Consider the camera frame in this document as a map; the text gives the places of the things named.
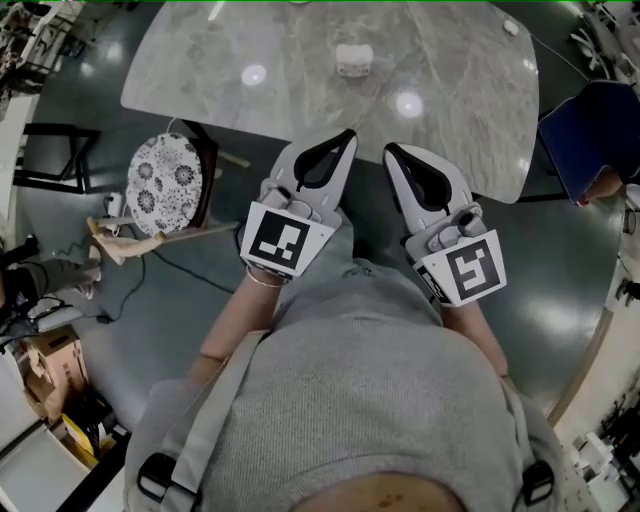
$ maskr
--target cardboard box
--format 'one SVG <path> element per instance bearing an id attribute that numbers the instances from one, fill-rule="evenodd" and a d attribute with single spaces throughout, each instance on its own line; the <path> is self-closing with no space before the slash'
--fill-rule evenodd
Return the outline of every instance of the cardboard box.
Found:
<path id="1" fill-rule="evenodd" d="M 54 423 L 89 384 L 82 346 L 69 326 L 30 338 L 28 345 L 37 361 L 32 361 L 25 377 L 27 400 L 36 414 Z"/>

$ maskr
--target equipment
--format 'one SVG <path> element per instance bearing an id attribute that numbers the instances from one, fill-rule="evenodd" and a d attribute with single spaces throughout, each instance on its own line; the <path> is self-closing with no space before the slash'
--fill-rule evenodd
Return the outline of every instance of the equipment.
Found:
<path id="1" fill-rule="evenodd" d="M 443 306 L 463 306 L 507 284 L 498 234 L 451 162 L 407 144 L 388 144 L 383 163 L 411 237 L 413 268 Z"/>
<path id="2" fill-rule="evenodd" d="M 336 209 L 357 147 L 353 130 L 330 129 L 282 150 L 251 203 L 240 252 L 248 265 L 288 280 L 305 271 L 342 225 Z"/>

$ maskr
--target bracelet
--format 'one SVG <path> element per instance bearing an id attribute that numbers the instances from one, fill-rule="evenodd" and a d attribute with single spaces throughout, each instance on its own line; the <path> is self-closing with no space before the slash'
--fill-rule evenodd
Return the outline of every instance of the bracelet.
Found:
<path id="1" fill-rule="evenodd" d="M 258 279 L 251 273 L 251 267 L 248 265 L 247 265 L 247 276 L 249 276 L 249 279 L 251 279 L 254 283 L 259 284 L 261 286 L 266 286 L 267 288 L 282 288 L 284 286 L 284 283 L 271 284 L 271 283 L 265 283 L 263 281 L 260 281 L 260 279 Z"/>

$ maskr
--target small white box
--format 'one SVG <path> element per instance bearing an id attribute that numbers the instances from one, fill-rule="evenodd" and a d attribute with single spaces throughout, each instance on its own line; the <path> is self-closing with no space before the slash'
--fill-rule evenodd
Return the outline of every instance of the small white box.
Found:
<path id="1" fill-rule="evenodd" d="M 339 44 L 336 48 L 336 67 L 340 76 L 367 76 L 373 62 L 373 48 L 368 44 Z"/>

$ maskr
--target blue chair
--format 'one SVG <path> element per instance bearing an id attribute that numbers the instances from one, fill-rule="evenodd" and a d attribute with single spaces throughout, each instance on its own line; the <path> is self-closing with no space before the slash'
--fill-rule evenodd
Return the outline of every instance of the blue chair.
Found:
<path id="1" fill-rule="evenodd" d="M 542 116 L 538 138 L 569 199 L 577 203 L 605 166 L 616 169 L 623 181 L 640 172 L 640 99 L 629 85 L 595 80 Z"/>

